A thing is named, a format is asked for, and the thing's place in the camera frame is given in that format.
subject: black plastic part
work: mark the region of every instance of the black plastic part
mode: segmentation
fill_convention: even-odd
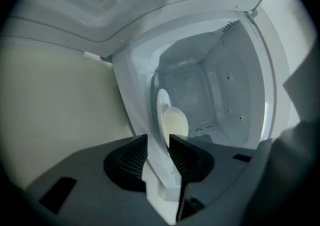
[[[148,136],[138,139],[112,151],[103,163],[106,175],[122,189],[146,192],[142,171],[148,157]]]
[[[58,214],[59,209],[67,199],[77,180],[70,177],[60,178],[49,191],[39,200],[39,203],[54,214]]]
[[[242,155],[242,154],[234,155],[233,158],[236,159],[236,160],[247,162],[247,163],[249,163],[250,160],[251,160],[250,156],[246,156],[246,155]]]
[[[191,205],[186,199],[185,190],[188,183],[201,182],[214,168],[214,158],[205,150],[192,145],[189,142],[170,134],[169,154],[172,161],[181,175],[181,190],[179,207],[176,213],[176,221],[193,215],[203,205]]]

